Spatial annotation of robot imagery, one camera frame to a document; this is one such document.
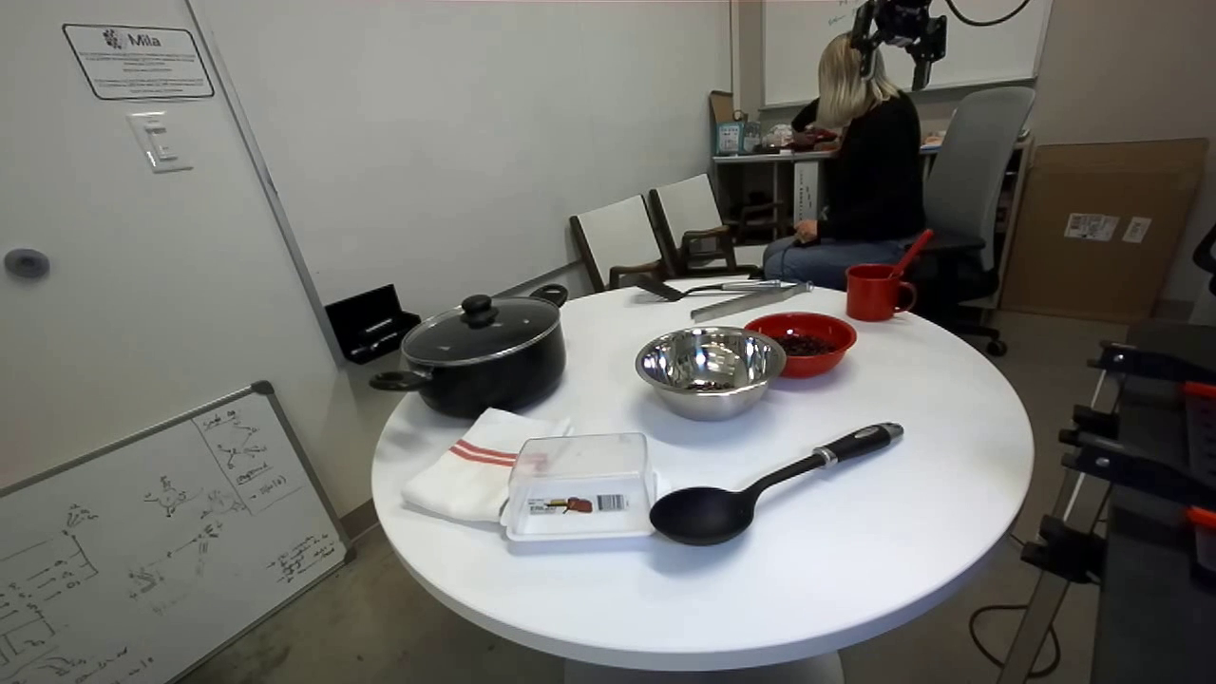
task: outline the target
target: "spatula handle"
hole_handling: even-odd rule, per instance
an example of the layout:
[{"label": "spatula handle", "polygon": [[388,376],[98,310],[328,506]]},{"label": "spatula handle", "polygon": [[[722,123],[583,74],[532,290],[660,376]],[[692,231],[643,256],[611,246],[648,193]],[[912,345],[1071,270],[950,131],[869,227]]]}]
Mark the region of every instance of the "spatula handle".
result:
[{"label": "spatula handle", "polygon": [[928,250],[928,245],[935,245],[935,231],[930,227],[917,231],[917,240],[909,245],[902,262],[890,270],[890,276],[906,283],[909,266],[921,259],[921,250]]},{"label": "spatula handle", "polygon": [[879,454],[887,443],[896,443],[902,436],[906,436],[906,427],[896,427],[896,421],[879,421],[879,427],[852,430],[840,441],[828,441],[828,443],[812,450],[805,459],[796,459],[796,462],[755,480],[746,493],[762,498],[774,484],[786,484],[786,480],[796,480],[801,470],[812,470],[812,466],[824,466],[824,462],[836,462],[836,459],[855,459],[855,457]]}]

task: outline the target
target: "metal bowl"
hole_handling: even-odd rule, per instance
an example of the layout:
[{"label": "metal bowl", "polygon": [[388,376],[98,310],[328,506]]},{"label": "metal bowl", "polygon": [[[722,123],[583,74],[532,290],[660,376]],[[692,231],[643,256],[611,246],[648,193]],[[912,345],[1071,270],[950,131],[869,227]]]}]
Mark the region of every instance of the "metal bowl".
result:
[{"label": "metal bowl", "polygon": [[634,367],[658,398],[698,421],[735,418],[762,403],[786,351],[746,327],[688,327],[640,351]]}]

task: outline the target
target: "round white table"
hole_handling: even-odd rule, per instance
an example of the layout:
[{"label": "round white table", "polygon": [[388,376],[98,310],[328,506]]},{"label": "round white table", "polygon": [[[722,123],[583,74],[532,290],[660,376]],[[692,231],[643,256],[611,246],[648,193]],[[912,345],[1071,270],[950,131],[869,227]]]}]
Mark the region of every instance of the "round white table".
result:
[{"label": "round white table", "polygon": [[[543,654],[648,671],[763,668],[836,654],[935,609],[1011,527],[1034,436],[1011,384],[963,338],[902,310],[852,322],[860,342],[828,376],[779,381],[741,418],[669,413],[634,376],[634,355],[688,310],[616,290],[564,308],[565,376],[529,412],[572,433],[648,433],[658,493],[749,487],[848,430],[902,421],[906,441],[860,462],[767,490],[753,527],[722,549],[648,535],[606,552],[512,552],[499,533],[402,506],[408,484],[468,421],[408,395],[374,457],[374,500],[402,566],[458,617]],[[844,318],[836,290],[763,310]]]}]

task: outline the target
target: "wall sign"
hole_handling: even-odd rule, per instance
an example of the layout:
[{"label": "wall sign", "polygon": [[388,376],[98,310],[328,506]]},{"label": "wall sign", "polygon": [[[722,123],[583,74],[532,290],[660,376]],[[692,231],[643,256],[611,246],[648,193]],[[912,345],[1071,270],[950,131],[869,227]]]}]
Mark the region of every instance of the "wall sign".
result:
[{"label": "wall sign", "polygon": [[66,23],[66,39],[90,96],[108,103],[212,96],[189,31]]}]

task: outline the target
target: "light switch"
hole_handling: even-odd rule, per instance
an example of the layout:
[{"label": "light switch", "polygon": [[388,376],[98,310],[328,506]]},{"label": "light switch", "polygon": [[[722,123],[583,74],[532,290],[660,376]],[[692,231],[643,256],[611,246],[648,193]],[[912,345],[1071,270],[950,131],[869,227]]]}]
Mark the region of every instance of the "light switch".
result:
[{"label": "light switch", "polygon": [[146,160],[156,176],[189,170],[164,112],[133,112],[128,126],[137,131]]}]

